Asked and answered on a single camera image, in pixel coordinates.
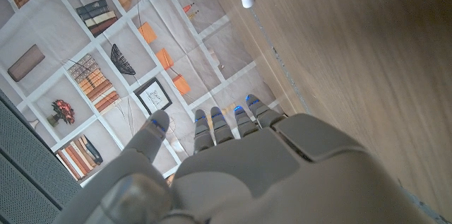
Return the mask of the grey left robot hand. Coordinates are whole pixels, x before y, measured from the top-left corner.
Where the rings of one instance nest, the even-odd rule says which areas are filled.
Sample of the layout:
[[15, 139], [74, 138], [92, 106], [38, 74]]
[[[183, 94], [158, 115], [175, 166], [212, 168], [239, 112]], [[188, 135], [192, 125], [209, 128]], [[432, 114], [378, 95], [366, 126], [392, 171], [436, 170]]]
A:
[[279, 114], [256, 96], [195, 114], [194, 154], [171, 183], [153, 165], [169, 129], [152, 113], [120, 155], [75, 195], [57, 223], [427, 223], [360, 143], [309, 114]]

